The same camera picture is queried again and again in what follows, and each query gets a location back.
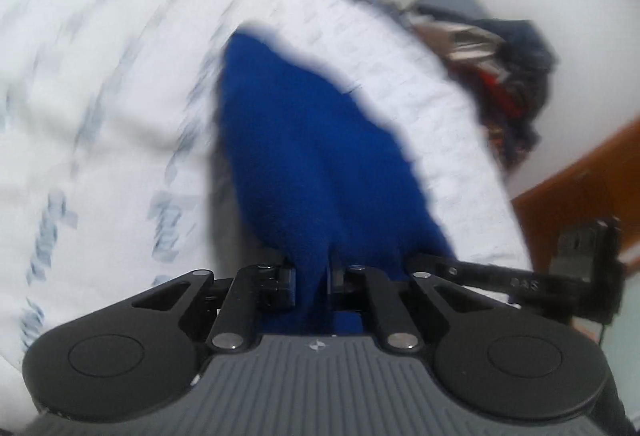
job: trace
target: black device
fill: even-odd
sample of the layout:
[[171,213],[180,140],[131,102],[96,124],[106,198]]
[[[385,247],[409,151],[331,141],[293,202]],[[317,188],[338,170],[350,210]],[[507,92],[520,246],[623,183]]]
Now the black device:
[[260,332],[260,314],[295,306],[292,266],[194,270],[40,337],[23,375],[42,414],[22,434],[632,434],[594,342],[427,271],[441,263],[412,259],[393,282],[334,262],[332,307],[363,321],[352,336]]

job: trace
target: blue cloth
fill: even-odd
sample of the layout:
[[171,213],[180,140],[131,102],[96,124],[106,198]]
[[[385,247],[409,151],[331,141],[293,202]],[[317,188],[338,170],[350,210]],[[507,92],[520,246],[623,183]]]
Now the blue cloth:
[[220,106],[242,217],[296,266],[296,310],[269,319],[266,330],[335,329],[322,285],[330,256],[392,279],[404,276],[410,254],[452,256],[391,134],[328,80],[236,31]]

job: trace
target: blue fabric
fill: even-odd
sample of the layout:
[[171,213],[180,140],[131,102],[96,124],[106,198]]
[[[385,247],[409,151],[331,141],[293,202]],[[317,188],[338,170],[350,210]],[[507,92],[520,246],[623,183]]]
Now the blue fabric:
[[236,31],[220,106],[242,217],[297,270],[296,310],[269,319],[266,330],[337,329],[324,308],[330,255],[393,279],[404,276],[409,254],[453,255],[391,134],[328,80]]

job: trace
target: bed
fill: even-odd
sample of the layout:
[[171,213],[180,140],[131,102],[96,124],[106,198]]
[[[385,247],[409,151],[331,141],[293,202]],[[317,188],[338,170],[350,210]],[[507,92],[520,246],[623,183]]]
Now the bed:
[[366,3],[0,0],[0,428],[35,416],[20,365],[44,331],[268,257],[211,120],[220,51],[247,22],[394,132],[458,258],[530,268],[471,100]]

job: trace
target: pile of clothes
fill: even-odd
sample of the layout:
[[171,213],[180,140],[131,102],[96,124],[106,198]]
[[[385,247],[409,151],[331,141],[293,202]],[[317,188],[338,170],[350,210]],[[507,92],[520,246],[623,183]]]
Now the pile of clothes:
[[420,5],[410,21],[474,96],[498,164],[513,170],[538,143],[532,121],[548,99],[557,63],[542,36],[529,21],[472,20]]

